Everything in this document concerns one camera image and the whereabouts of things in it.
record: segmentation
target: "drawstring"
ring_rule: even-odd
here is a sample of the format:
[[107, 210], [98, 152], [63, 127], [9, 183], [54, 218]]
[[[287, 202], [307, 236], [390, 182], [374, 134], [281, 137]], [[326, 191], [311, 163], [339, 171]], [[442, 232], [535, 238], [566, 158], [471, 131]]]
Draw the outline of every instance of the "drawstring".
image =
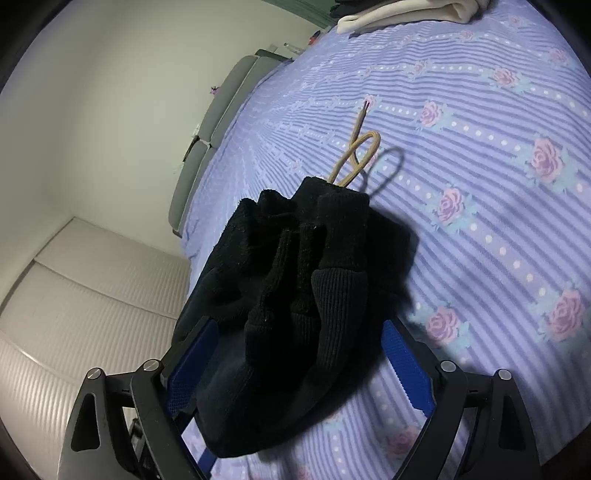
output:
[[[371, 130], [367, 132], [365, 135], [362, 135], [358, 138], [359, 132], [361, 132], [361, 126], [363, 125], [363, 120], [365, 120], [365, 115], [367, 115], [368, 108], [369, 102], [366, 101], [363, 103], [363, 108], [361, 109], [361, 111], [359, 112], [359, 116], [357, 117], [357, 123], [355, 124], [355, 127], [353, 129], [351, 140], [349, 140], [349, 149], [335, 164], [333, 171], [330, 173], [328, 179], [326, 179], [328, 183], [335, 182], [336, 177], [340, 172], [340, 169], [343, 168], [343, 165], [345, 165], [348, 159], [351, 159], [353, 171], [349, 173], [343, 180], [337, 183], [339, 187], [347, 187], [355, 179], [359, 172], [367, 166], [369, 161], [378, 151], [379, 143], [381, 142], [381, 137], [379, 136], [379, 133], [377, 133], [375, 130]], [[366, 140], [369, 140], [370, 138], [373, 138], [374, 142], [371, 144], [369, 150], [365, 153], [360, 162], [357, 159], [356, 151]]]

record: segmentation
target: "beige wall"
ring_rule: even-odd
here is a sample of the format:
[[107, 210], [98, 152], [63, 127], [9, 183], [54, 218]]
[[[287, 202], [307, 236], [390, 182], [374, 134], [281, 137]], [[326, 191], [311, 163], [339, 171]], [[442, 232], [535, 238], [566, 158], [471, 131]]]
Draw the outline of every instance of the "beige wall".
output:
[[109, 20], [108, 2], [74, 3], [35, 39], [0, 93], [0, 301], [70, 218], [49, 178], [63, 168], [80, 65]]
[[168, 207], [210, 87], [242, 56], [270, 44], [304, 46], [317, 27], [261, 0], [111, 8], [76, 93], [55, 192], [76, 216], [179, 254]]

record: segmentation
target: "blue gripper pad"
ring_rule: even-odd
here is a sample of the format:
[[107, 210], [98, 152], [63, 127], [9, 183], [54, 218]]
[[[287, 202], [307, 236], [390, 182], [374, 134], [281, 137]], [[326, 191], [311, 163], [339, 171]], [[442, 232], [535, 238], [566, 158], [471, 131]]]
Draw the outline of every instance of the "blue gripper pad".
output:
[[189, 403], [216, 349], [218, 337], [217, 323], [210, 319], [168, 378], [165, 407], [171, 418]]
[[417, 410], [422, 410], [429, 418], [435, 409], [431, 380], [390, 320], [386, 320], [382, 327], [382, 350], [396, 372], [411, 405]]

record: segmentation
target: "metal screw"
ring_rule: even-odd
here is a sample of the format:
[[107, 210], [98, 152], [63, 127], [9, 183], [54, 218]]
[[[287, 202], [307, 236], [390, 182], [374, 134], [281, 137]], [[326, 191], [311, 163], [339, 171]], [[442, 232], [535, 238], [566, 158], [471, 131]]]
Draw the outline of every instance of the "metal screw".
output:
[[158, 360], [148, 360], [144, 363], [144, 371], [145, 372], [153, 372], [160, 366], [160, 362]]
[[90, 370], [88, 370], [88, 373], [86, 374], [86, 378], [88, 380], [95, 380], [100, 377], [101, 372], [102, 372], [102, 370], [100, 368], [91, 368]]
[[511, 372], [509, 372], [508, 370], [505, 370], [504, 368], [499, 370], [499, 377], [502, 380], [511, 380], [511, 378], [513, 378], [511, 376]]
[[449, 360], [444, 360], [441, 362], [441, 369], [444, 372], [452, 373], [456, 371], [456, 364]]

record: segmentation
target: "bed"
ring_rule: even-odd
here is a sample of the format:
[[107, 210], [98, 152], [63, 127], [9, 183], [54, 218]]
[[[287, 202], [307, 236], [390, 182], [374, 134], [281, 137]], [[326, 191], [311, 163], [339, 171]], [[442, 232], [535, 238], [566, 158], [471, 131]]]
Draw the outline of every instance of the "bed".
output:
[[[326, 178], [364, 101], [382, 144], [350, 188], [420, 238], [404, 321], [467, 371], [511, 370], [547, 462], [591, 421], [591, 79], [527, 0], [470, 25], [332, 31], [278, 66], [189, 198], [191, 286], [241, 198]], [[384, 360], [324, 422], [213, 478], [392, 478], [425, 420]], [[199, 432], [184, 437], [198, 458]], [[443, 478], [466, 441], [461, 427]]]

